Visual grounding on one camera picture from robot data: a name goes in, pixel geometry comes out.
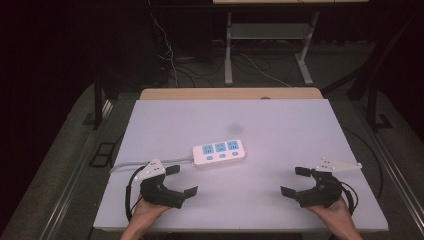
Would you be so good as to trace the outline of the person's right hand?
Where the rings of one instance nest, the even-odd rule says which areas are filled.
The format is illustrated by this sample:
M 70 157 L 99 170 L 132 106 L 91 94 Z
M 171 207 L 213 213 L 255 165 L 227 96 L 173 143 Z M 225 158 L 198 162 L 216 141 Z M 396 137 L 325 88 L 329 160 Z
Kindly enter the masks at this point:
M 310 206 L 307 210 L 316 214 L 325 226 L 335 235 L 344 235 L 348 230 L 354 228 L 345 200 L 340 197 L 330 207 Z

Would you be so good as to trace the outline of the white power strip blue sockets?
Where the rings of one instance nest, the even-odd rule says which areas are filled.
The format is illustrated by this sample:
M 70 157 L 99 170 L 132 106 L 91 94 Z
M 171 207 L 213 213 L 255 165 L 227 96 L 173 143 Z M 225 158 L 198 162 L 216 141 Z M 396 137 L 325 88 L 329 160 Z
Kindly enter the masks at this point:
M 241 161 L 246 150 L 241 140 L 226 140 L 194 146 L 192 156 L 196 167 L 206 167 Z

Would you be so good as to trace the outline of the black floor bracket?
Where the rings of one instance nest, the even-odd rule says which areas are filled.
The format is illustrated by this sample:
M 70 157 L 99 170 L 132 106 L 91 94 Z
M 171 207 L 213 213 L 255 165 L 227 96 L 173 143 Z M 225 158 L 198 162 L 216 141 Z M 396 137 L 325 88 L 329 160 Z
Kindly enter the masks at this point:
M 89 161 L 89 166 L 94 168 L 111 167 L 115 146 L 116 144 L 111 142 L 100 143 L 92 159 Z

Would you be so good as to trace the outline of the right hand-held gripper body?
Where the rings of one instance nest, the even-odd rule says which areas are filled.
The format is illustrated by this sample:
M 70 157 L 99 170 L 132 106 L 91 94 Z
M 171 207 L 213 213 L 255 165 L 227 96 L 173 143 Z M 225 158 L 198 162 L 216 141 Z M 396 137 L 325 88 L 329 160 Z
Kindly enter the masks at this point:
M 315 167 L 309 168 L 312 170 L 310 177 L 316 181 L 316 185 L 309 190 L 296 192 L 295 200 L 301 207 L 322 205 L 328 208 L 342 194 L 345 194 L 348 199 L 348 208 L 355 209 L 357 204 L 354 202 L 351 192 L 346 189 L 347 184 L 338 180 L 334 176 L 334 173 L 361 168 L 361 163 L 349 163 L 322 158 Z

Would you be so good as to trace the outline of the person's left hand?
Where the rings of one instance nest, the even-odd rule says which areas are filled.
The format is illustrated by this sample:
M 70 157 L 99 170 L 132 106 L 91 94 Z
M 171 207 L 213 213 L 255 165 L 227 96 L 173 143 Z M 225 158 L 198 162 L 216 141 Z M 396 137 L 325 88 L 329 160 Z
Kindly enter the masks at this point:
M 145 232 L 167 210 L 168 206 L 155 205 L 141 198 L 135 208 L 127 229 L 136 233 Z

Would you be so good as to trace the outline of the aluminium floor rail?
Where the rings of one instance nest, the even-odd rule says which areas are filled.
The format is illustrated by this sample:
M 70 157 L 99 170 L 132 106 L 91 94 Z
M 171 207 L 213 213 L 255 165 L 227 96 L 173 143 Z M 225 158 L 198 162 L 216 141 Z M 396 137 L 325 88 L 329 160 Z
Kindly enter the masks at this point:
M 97 106 L 80 98 L 68 114 L 39 171 L 52 205 L 38 240 L 56 236 L 98 138 L 95 116 L 99 113 L 100 119 L 107 118 L 112 109 L 109 100 L 101 100 Z
M 415 193 L 412 191 L 410 185 L 407 183 L 404 175 L 397 166 L 395 159 L 389 152 L 389 148 L 383 142 L 380 133 L 375 130 L 368 122 L 366 117 L 366 110 L 361 106 L 359 102 L 353 103 L 355 112 L 361 117 L 361 123 L 367 131 L 367 134 L 371 138 L 371 142 L 376 146 L 378 155 L 381 159 L 381 165 L 392 180 L 397 192 L 399 193 L 402 201 L 415 225 L 419 229 L 421 235 L 424 237 L 424 207 L 420 204 Z

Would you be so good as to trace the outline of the grey metal stand frame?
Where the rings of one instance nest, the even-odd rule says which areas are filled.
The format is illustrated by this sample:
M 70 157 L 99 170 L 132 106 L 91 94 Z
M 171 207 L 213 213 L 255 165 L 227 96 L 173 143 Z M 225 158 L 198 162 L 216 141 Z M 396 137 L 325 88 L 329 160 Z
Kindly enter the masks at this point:
M 231 43 L 233 40 L 302 40 L 301 50 L 294 55 L 298 69 L 307 86 L 313 84 L 305 58 L 312 42 L 320 12 L 314 11 L 308 23 L 236 23 L 227 14 L 224 84 L 233 85 Z

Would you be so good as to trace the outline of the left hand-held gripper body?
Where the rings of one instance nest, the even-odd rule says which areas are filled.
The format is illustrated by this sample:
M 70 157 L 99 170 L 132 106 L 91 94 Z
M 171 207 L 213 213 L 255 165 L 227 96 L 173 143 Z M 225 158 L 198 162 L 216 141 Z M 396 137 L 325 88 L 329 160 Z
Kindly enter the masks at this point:
M 167 177 L 166 168 L 159 159 L 155 158 L 137 173 L 135 179 L 140 182 L 140 194 L 146 202 L 181 208 L 186 198 L 183 192 L 168 189 L 164 185 Z

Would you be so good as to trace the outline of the black metal stand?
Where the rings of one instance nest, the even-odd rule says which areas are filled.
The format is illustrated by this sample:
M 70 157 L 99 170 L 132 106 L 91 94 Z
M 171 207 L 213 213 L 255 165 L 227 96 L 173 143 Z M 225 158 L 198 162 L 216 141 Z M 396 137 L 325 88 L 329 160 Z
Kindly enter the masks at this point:
M 388 120 L 385 114 L 377 113 L 377 73 L 382 65 L 381 61 L 378 61 L 375 67 L 370 72 L 369 85 L 368 85 L 368 99 L 367 99 L 367 123 L 374 132 L 379 129 L 390 129 L 392 124 Z
M 94 125 L 93 129 L 97 130 L 103 119 L 103 95 L 100 74 L 95 75 L 94 83 Z

